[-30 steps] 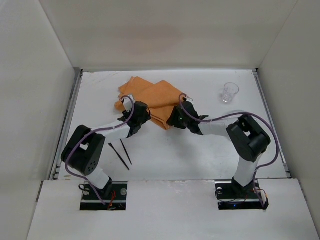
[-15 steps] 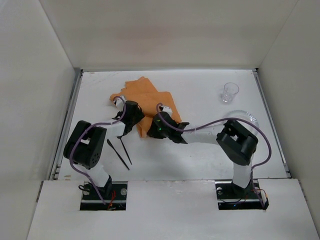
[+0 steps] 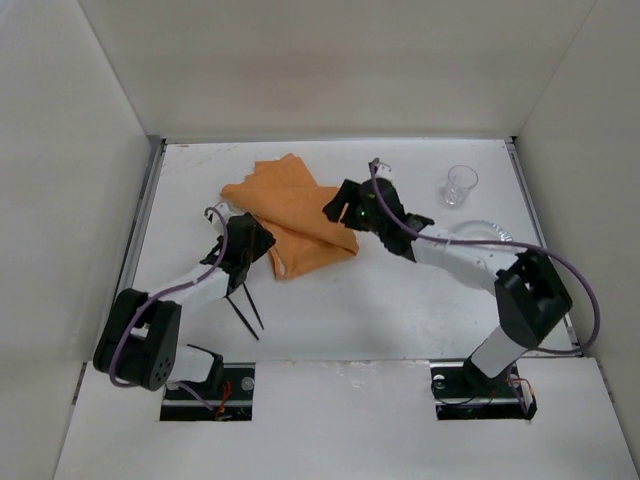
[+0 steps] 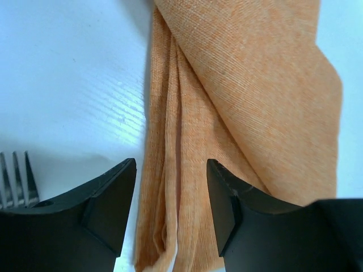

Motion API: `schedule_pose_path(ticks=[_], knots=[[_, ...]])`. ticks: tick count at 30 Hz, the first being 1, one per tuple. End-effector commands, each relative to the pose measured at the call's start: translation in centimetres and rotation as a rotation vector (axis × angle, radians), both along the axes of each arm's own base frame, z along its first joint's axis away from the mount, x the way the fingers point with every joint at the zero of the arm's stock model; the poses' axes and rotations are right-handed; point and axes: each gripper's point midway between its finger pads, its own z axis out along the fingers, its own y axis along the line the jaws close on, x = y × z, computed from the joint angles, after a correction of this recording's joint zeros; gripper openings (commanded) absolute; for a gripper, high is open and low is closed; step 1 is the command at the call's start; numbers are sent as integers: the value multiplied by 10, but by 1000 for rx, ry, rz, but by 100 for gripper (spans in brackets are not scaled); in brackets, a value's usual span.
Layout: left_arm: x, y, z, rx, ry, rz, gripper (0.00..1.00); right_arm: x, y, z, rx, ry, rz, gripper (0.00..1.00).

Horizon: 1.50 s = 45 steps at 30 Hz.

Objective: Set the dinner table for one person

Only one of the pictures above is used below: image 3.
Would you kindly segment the black fork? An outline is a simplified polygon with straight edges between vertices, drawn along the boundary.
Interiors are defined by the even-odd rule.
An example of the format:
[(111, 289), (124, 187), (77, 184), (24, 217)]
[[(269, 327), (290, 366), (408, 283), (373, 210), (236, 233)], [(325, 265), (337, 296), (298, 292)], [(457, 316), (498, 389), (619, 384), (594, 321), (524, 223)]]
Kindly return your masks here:
[(259, 313), (259, 311), (257, 309), (257, 306), (256, 306), (256, 304), (255, 304), (255, 302), (253, 300), (253, 297), (252, 297), (252, 295), (251, 295), (251, 293), (249, 291), (249, 288), (247, 287), (246, 283), (243, 283), (242, 287), (243, 287), (243, 290), (245, 292), (246, 298), (249, 301), (249, 304), (250, 304), (250, 306), (252, 308), (254, 316), (255, 316), (255, 318), (256, 318), (256, 320), (258, 322), (258, 325), (260, 326), (260, 328), (262, 330), (265, 330), (264, 323), (263, 323), (262, 318), (260, 316), (260, 313)]

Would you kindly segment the orange cloth napkin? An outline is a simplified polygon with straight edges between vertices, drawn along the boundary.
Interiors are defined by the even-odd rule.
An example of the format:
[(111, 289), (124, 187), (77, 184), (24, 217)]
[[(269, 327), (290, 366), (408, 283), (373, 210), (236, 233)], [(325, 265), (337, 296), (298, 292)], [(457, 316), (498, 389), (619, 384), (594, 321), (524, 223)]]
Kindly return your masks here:
[(282, 281), (358, 254), (356, 235), (322, 212), (337, 191), (318, 185), (304, 161), (289, 153), (257, 161), (253, 173), (239, 184), (225, 185), (220, 196), (256, 217), (274, 236), (268, 254), (274, 277)]

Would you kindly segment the white ceramic bowl plate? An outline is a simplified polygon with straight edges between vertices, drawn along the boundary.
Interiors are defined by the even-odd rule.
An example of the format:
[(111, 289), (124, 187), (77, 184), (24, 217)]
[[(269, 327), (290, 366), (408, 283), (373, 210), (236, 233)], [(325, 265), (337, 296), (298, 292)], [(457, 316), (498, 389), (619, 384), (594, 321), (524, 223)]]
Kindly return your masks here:
[(512, 242), (512, 235), (503, 227), (486, 220), (467, 220), (451, 227), (451, 232), (474, 244), (482, 242)]

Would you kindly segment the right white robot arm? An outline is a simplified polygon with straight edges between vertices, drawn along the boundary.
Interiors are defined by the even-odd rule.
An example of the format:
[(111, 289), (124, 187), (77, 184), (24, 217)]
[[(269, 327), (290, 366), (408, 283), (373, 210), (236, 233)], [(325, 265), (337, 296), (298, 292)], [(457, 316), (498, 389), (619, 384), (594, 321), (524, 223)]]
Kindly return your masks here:
[(376, 234), (394, 255), (441, 268), (494, 296), (499, 324), (462, 367), (476, 393), (505, 380), (512, 364), (538, 348), (573, 306), (547, 255), (532, 247), (516, 252), (510, 242), (472, 246), (434, 220), (407, 212), (387, 179), (344, 181), (323, 213), (333, 223)]

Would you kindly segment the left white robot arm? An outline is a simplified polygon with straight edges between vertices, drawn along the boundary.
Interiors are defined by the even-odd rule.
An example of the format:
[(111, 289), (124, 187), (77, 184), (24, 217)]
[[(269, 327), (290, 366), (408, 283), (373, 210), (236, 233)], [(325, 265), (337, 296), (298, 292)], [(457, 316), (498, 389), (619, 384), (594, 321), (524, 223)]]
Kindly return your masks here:
[(179, 343), (188, 315), (245, 287), (252, 264), (275, 245), (275, 238), (249, 213), (225, 218), (216, 245), (188, 274), (155, 293), (127, 288), (111, 306), (93, 355), (94, 368), (120, 388), (157, 391), (170, 384), (215, 392), (221, 383), (222, 356)]

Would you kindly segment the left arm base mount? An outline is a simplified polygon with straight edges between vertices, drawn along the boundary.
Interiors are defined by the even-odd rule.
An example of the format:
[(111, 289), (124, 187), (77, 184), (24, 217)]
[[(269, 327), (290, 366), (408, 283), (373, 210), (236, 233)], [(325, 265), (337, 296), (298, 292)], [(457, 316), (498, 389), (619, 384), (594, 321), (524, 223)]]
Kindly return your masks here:
[(166, 389), (159, 420), (163, 422), (249, 422), (253, 416), (255, 363), (228, 363), (209, 383), (187, 382)]

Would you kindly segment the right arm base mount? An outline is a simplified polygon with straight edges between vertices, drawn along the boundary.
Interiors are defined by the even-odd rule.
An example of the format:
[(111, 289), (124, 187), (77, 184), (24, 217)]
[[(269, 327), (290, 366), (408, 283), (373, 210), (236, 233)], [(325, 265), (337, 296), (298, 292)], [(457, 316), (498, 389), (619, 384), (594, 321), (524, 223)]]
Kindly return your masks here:
[(531, 421), (538, 412), (534, 389), (515, 364), (488, 386), (473, 386), (462, 362), (432, 363), (430, 373), (438, 420)]

